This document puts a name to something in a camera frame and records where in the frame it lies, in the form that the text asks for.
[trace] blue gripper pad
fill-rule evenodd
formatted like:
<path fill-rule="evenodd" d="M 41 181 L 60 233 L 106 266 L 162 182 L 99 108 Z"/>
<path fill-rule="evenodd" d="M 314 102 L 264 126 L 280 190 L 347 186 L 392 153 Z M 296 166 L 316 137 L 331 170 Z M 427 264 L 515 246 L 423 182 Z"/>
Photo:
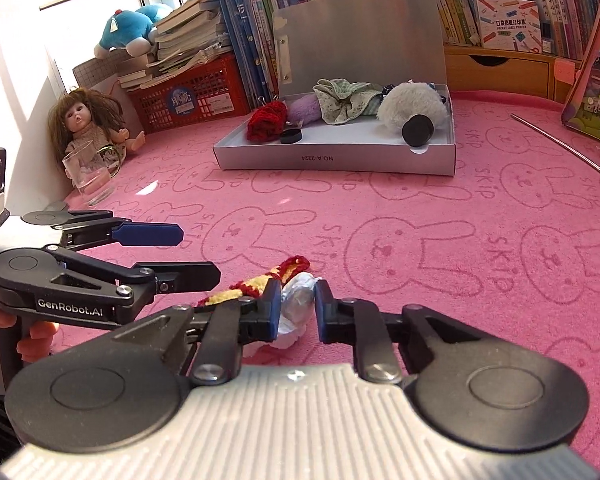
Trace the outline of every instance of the blue gripper pad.
<path fill-rule="evenodd" d="M 127 222 L 113 230 L 111 237 L 123 246 L 175 247 L 184 232 L 177 224 Z"/>
<path fill-rule="evenodd" d="M 318 323 L 318 338 L 321 343 L 326 341 L 326 313 L 324 311 L 324 298 L 323 298 L 323 288 L 321 286 L 321 281 L 318 280 L 315 283 L 315 320 Z"/>
<path fill-rule="evenodd" d="M 280 313 L 282 312 L 282 290 L 277 287 L 275 291 L 274 297 L 269 301 L 269 338 L 271 341 L 278 337 Z"/>

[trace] human hand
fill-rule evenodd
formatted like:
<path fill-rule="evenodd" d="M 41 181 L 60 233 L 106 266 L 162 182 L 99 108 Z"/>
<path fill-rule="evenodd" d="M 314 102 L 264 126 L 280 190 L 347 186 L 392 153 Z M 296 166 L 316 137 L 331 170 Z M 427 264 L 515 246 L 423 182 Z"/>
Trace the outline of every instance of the human hand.
<path fill-rule="evenodd" d="M 16 323 L 16 317 L 0 310 L 0 328 L 9 328 Z M 58 332 L 58 323 L 37 321 L 29 329 L 29 337 L 22 339 L 16 350 L 22 355 L 22 360 L 33 363 L 47 357 L 51 350 L 51 343 Z"/>

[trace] cardboard box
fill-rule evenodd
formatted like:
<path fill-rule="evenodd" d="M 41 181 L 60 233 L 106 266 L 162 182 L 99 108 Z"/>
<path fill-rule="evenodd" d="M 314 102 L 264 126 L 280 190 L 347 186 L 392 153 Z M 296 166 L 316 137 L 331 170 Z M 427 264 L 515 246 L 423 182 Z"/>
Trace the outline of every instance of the cardboard box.
<path fill-rule="evenodd" d="M 453 175 L 456 140 L 436 0 L 314 0 L 274 13 L 281 98 L 313 91 L 318 79 L 436 84 L 449 120 L 429 144 L 408 146 L 374 117 L 302 128 L 295 144 L 252 144 L 247 122 L 214 146 L 223 170 L 341 170 Z"/>
<path fill-rule="evenodd" d="M 542 52 L 538 4 L 528 0 L 475 0 L 484 48 Z"/>

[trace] red plastic crate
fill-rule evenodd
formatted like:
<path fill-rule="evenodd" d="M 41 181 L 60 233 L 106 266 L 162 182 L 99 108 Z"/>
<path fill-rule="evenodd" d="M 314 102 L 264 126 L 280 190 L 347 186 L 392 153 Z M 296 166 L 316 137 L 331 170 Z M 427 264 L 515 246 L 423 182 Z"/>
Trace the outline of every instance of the red plastic crate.
<path fill-rule="evenodd" d="M 233 54 L 128 95 L 146 134 L 250 112 Z"/>

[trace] crumpled paper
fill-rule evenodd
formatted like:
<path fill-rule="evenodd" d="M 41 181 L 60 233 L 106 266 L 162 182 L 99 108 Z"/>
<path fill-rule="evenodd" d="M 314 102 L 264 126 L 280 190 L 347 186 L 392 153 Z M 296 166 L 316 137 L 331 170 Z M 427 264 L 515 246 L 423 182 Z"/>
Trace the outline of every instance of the crumpled paper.
<path fill-rule="evenodd" d="M 282 309 L 278 337 L 271 343 L 256 341 L 242 349 L 244 357 L 253 357 L 259 348 L 286 349 L 300 339 L 314 314 L 314 287 L 319 278 L 310 272 L 300 272 L 282 288 Z"/>

